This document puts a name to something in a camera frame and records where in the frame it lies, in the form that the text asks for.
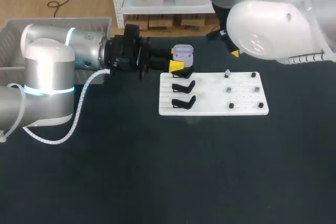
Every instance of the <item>black mat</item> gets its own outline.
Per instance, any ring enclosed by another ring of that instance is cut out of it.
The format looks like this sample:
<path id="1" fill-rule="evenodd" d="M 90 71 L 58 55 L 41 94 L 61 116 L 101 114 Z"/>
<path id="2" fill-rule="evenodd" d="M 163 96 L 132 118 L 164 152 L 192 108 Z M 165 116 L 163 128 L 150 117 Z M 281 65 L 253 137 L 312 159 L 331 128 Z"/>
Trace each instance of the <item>black mat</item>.
<path id="1" fill-rule="evenodd" d="M 334 63 L 236 59 L 204 38 L 152 42 L 191 44 L 198 72 L 260 72 L 269 115 L 163 117 L 160 74 L 119 73 L 89 88 L 64 144 L 17 130 L 0 145 L 0 223 L 335 223 Z M 56 140 L 69 128 L 34 132 Z"/>

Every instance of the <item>white plastic board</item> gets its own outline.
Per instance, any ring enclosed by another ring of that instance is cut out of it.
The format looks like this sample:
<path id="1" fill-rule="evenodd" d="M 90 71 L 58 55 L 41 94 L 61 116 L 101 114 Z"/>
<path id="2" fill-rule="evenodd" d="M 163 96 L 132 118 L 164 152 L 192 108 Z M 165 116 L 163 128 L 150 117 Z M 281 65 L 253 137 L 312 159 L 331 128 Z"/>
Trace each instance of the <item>white plastic board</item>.
<path id="1" fill-rule="evenodd" d="M 260 74 L 255 72 L 193 73 L 189 79 L 162 73 L 160 77 L 160 115 L 179 116 L 223 116 L 223 115 L 267 115 L 269 112 Z M 190 94 L 174 92 L 172 84 L 188 87 L 195 80 L 196 85 Z M 189 102 L 193 96 L 196 102 L 190 110 L 174 108 L 173 99 Z"/>

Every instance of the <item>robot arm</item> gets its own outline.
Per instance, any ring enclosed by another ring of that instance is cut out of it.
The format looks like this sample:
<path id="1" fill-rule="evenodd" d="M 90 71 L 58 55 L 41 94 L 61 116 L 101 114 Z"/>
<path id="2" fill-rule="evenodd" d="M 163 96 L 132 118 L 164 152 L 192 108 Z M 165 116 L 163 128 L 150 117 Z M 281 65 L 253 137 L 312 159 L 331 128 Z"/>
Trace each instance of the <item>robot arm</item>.
<path id="1" fill-rule="evenodd" d="M 237 49 L 286 64 L 335 61 L 334 1 L 212 0 Z"/>
<path id="2" fill-rule="evenodd" d="M 8 130 L 16 121 L 23 127 L 69 121 L 74 104 L 75 69 L 98 72 L 83 88 L 74 126 L 86 88 L 98 74 L 138 71 L 142 79 L 149 69 L 168 72 L 184 69 L 181 62 L 172 60 L 171 48 L 151 48 L 150 39 L 141 38 L 139 27 L 132 25 L 126 25 L 123 36 L 111 39 L 101 32 L 29 25 L 23 31 L 20 46 L 25 66 L 25 111 L 18 120 L 23 100 L 19 89 L 0 87 L 0 131 Z"/>

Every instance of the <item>white shelf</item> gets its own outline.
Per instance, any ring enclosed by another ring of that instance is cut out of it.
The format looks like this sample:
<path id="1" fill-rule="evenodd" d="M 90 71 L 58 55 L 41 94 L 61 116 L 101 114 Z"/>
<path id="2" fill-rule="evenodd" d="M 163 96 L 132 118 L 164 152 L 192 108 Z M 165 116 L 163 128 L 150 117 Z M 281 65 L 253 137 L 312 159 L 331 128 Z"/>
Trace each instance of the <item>white shelf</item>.
<path id="1" fill-rule="evenodd" d="M 176 6 L 175 0 L 164 0 L 163 6 L 133 6 L 131 0 L 121 0 L 122 14 L 192 14 L 214 13 L 209 0 L 208 5 Z"/>
<path id="2" fill-rule="evenodd" d="M 192 14 L 214 13 L 209 0 L 208 5 L 176 6 L 175 0 L 164 0 L 163 6 L 133 6 L 131 0 L 113 0 L 118 28 L 124 28 L 125 14 Z"/>

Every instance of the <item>black bracket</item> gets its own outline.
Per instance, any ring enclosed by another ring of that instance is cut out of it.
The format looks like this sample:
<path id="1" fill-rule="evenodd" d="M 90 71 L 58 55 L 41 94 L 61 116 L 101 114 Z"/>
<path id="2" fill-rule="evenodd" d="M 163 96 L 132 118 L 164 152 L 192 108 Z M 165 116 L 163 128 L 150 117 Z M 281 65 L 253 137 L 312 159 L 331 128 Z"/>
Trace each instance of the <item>black bracket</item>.
<path id="1" fill-rule="evenodd" d="M 178 99 L 173 99 L 172 105 L 174 108 L 181 108 L 181 109 L 189 110 L 193 107 L 195 102 L 196 102 L 196 96 L 194 95 L 193 97 L 191 97 L 189 102 L 183 102 Z"/>
<path id="2" fill-rule="evenodd" d="M 179 77 L 179 78 L 184 78 L 184 79 L 189 79 L 189 77 L 193 74 L 194 72 L 194 67 L 191 66 L 189 68 L 184 68 L 178 71 L 172 72 L 173 78 Z"/>
<path id="3" fill-rule="evenodd" d="M 186 94 L 190 94 L 190 92 L 193 90 L 193 88 L 195 87 L 195 80 L 193 80 L 190 84 L 189 87 L 185 87 L 179 84 L 173 84 L 172 85 L 172 89 L 174 90 L 174 92 L 181 92 L 181 93 L 186 93 Z"/>

